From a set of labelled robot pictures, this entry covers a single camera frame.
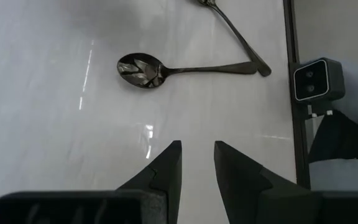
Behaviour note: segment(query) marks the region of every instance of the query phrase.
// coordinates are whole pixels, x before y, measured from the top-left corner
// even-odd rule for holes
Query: dark metal spoon
[[[240,34],[240,32],[234,27],[233,23],[229,20],[229,18],[222,12],[222,10],[216,5],[215,0],[198,0],[202,5],[209,6],[213,8],[222,18],[227,22],[229,27],[233,30],[237,38],[240,40],[241,45],[246,50],[251,61],[255,62],[258,66],[259,73],[267,77],[272,73],[272,69],[263,61],[261,57],[252,49],[252,47],[247,43],[245,38]]]
[[[141,88],[156,88],[173,74],[182,72],[224,72],[251,75],[257,72],[254,62],[237,63],[203,68],[167,68],[155,57],[143,54],[129,54],[118,61],[117,69],[122,78]]]

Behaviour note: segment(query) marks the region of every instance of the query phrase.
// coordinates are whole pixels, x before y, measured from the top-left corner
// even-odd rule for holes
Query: black fabric
[[[358,159],[358,125],[336,110],[324,117],[308,156],[309,163],[329,159]]]

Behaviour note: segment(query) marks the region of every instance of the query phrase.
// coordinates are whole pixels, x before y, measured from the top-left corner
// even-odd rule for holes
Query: white table surface
[[[189,73],[155,90],[119,77],[133,52],[168,67],[249,60],[195,0],[0,0],[0,196],[115,189],[173,140],[183,144],[179,223],[228,222],[215,140],[295,181],[283,3],[218,4],[271,76]]]

